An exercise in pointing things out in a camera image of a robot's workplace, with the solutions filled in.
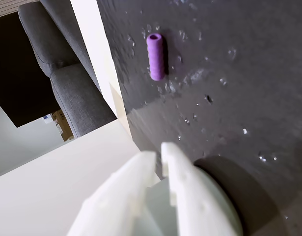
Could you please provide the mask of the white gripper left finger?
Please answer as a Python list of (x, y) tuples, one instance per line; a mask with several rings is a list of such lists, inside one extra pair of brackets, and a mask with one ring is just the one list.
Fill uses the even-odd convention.
[(153, 183), (155, 165), (153, 151), (142, 151), (128, 160), (83, 202), (68, 235), (131, 235), (146, 189)]

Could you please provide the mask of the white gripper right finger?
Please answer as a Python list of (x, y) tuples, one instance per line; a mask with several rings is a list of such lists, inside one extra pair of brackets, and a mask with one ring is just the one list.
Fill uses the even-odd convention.
[(161, 144), (163, 176), (180, 236), (237, 236), (239, 216), (220, 185), (173, 142)]

